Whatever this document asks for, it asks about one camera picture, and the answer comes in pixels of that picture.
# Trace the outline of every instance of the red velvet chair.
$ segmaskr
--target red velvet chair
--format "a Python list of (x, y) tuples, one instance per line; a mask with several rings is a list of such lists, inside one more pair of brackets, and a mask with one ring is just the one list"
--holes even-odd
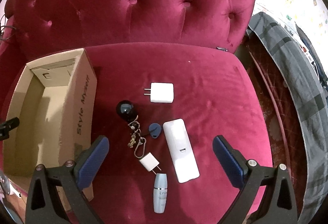
[[(0, 106), (4, 119), (23, 65), (37, 57), (85, 47), (98, 86), (92, 139), (109, 138), (110, 151), (94, 183), (91, 205), (105, 223), (216, 223), (238, 190), (212, 151), (223, 134), (246, 158), (271, 166), (266, 125), (252, 83), (233, 55), (255, 0), (8, 0), (0, 45)], [(228, 52), (216, 47), (227, 48)], [(172, 104), (150, 103), (143, 89), (172, 82)], [(115, 113), (133, 101), (142, 130), (182, 118), (200, 177), (179, 184), (165, 138), (147, 151), (168, 174), (165, 213), (153, 211), (154, 175), (127, 147), (129, 129)], [(263, 190), (252, 207), (256, 210)]]

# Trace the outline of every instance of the black ball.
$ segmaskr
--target black ball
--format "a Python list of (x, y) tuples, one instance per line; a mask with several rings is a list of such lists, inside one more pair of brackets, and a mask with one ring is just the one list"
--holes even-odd
[(136, 109), (129, 100), (122, 100), (116, 106), (116, 113), (128, 123), (134, 121), (138, 116)]

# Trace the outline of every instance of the white power adapter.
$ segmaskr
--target white power adapter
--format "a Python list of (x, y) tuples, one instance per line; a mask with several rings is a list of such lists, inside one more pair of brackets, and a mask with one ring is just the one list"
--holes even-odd
[(173, 83), (151, 83), (150, 102), (154, 103), (172, 103), (174, 99)]
[(146, 154), (139, 161), (148, 171), (152, 171), (156, 174), (156, 172), (153, 170), (155, 167), (157, 167), (161, 171), (161, 169), (158, 166), (159, 165), (158, 160), (151, 153)]

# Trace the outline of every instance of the blue key fob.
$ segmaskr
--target blue key fob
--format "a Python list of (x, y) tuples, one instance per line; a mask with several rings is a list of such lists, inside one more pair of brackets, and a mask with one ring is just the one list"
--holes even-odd
[(152, 123), (149, 125), (148, 131), (150, 132), (150, 136), (156, 139), (161, 134), (162, 127), (158, 123)]

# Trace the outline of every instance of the chair seat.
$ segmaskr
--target chair seat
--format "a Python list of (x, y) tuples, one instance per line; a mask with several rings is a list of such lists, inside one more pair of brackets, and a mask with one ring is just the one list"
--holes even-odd
[[(217, 223), (238, 193), (212, 151), (224, 135), (246, 159), (272, 166), (268, 133), (252, 83), (231, 53), (170, 43), (121, 43), (87, 48), (98, 78), (91, 140), (109, 139), (110, 149), (94, 182), (92, 207), (105, 223)], [(152, 82), (174, 84), (171, 104), (151, 103), (144, 88)], [(151, 123), (182, 118), (200, 176), (178, 183), (164, 133), (147, 136), (151, 152), (168, 177), (165, 212), (153, 210), (155, 175), (127, 147), (130, 129), (115, 112), (132, 101), (143, 133)], [(263, 189), (253, 204), (257, 209)]]

